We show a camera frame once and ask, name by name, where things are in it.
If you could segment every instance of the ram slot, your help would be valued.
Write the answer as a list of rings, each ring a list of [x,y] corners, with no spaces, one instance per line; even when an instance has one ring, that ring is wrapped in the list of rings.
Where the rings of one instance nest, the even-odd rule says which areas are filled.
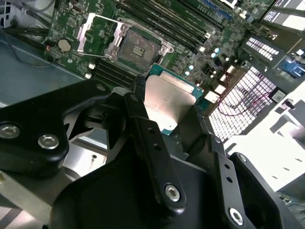
[[[113,86],[121,86],[130,88],[135,76],[120,69],[119,67],[107,62],[105,60],[99,60],[97,67],[95,68],[93,75],[104,80],[108,84]]]
[[[147,2],[151,7],[156,8],[157,10],[161,11],[162,13],[165,13],[169,18],[172,18],[176,21],[176,23],[180,26],[182,26],[185,29],[188,29],[190,32],[197,34],[197,36],[205,36],[206,30],[202,28],[198,28],[197,26],[194,26],[193,24],[187,22],[186,20],[182,19],[181,16],[172,10],[169,10],[167,7],[162,6],[161,4],[155,2],[154,0],[149,0]]]
[[[201,43],[206,40],[203,38],[204,34],[198,35],[192,29],[183,26],[182,23],[179,24],[176,19],[170,17],[169,13],[156,8],[156,6],[151,2],[142,0],[127,0],[127,2],[130,6],[138,5],[142,9],[146,10],[148,14],[151,14],[151,18],[158,19],[160,24],[169,27],[172,31],[179,32],[179,34],[183,35],[185,39],[192,39],[192,42],[195,43]]]
[[[142,12],[142,9],[139,8],[131,8],[129,5],[126,5],[124,3],[121,3],[121,8],[132,15],[132,17],[136,18],[138,21],[141,21],[143,24],[148,25],[152,28],[152,30],[156,30],[163,35],[162,37],[168,37],[173,41],[176,41],[177,43],[183,45],[185,48],[188,48],[189,50],[193,50],[196,47],[196,44],[190,43],[189,41],[185,40],[183,37],[177,35],[174,35],[172,32],[167,31],[165,28],[162,28],[160,25],[158,25],[157,22],[151,19],[147,19],[145,13]]]
[[[156,2],[162,4],[165,7],[168,7],[165,3],[168,3],[168,1],[163,1],[163,0],[156,0]],[[214,26],[215,28],[219,29],[222,31],[224,29],[224,26],[214,20],[213,18],[210,18],[208,15],[204,14],[197,8],[193,7],[191,4],[189,4],[187,1],[184,0],[171,0],[171,3],[176,3],[179,5],[179,8],[181,9],[187,9],[190,13],[195,15],[197,18],[199,18],[201,21],[206,21],[210,25]]]

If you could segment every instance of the black plastic bracket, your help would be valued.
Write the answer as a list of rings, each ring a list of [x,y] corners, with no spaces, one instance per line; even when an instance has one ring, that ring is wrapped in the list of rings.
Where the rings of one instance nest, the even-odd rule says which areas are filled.
[[[185,152],[189,155],[188,161],[204,168],[210,174],[217,190],[223,222],[230,228],[254,228],[248,223],[244,211],[234,164],[226,157],[221,140],[208,131],[198,111],[197,107],[192,107],[179,124],[179,131],[184,137],[183,146],[186,147]],[[190,126],[194,135],[185,135]],[[237,211],[238,215],[234,216],[232,214],[234,211]]]
[[[246,156],[233,153],[230,160],[235,165],[247,215],[257,228],[303,228]]]
[[[87,80],[1,109],[0,126],[13,125],[20,133],[10,139],[0,137],[0,170],[33,177],[54,175],[68,153],[69,140],[92,130],[77,122],[80,113],[110,94],[99,81]],[[43,135],[55,136],[58,146],[42,148],[38,139]]]
[[[108,151],[107,163],[113,161],[126,142],[133,140],[135,151],[147,170],[153,190],[154,201],[163,216],[173,217],[183,213],[186,196],[181,182],[173,168],[158,124],[149,120],[143,99],[132,93],[123,96],[125,103],[126,128],[116,144]],[[179,200],[172,201],[166,195],[166,186],[172,185],[179,192]]]

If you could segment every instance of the ventilation grille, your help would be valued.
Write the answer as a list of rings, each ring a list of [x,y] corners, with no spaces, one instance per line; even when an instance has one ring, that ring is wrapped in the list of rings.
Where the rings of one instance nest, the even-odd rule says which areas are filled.
[[[275,85],[257,69],[251,69],[210,115],[213,130],[222,141],[239,135],[272,100],[268,95]]]
[[[271,48],[269,45],[264,44],[257,39],[251,37],[246,45],[257,51],[259,54],[267,58],[268,60],[272,61],[275,56],[279,54],[279,51]]]
[[[12,5],[10,2],[5,2],[0,0],[0,27],[8,27],[10,21],[13,19],[11,14]]]

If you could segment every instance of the metal mesh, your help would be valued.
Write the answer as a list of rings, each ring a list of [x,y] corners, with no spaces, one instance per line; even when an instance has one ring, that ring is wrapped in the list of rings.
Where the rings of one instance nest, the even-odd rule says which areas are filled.
[[[251,69],[210,115],[213,130],[222,141],[240,134],[272,103],[268,95],[275,85],[257,69]]]
[[[0,0],[0,27],[10,26],[10,21],[13,19],[15,6],[10,2]]]

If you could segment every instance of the metal plate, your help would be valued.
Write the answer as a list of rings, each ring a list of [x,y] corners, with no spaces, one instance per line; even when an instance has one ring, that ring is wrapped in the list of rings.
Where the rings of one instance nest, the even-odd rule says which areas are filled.
[[[161,131],[175,129],[180,118],[195,102],[193,95],[157,75],[150,76],[146,81],[146,111],[149,119],[154,120]]]

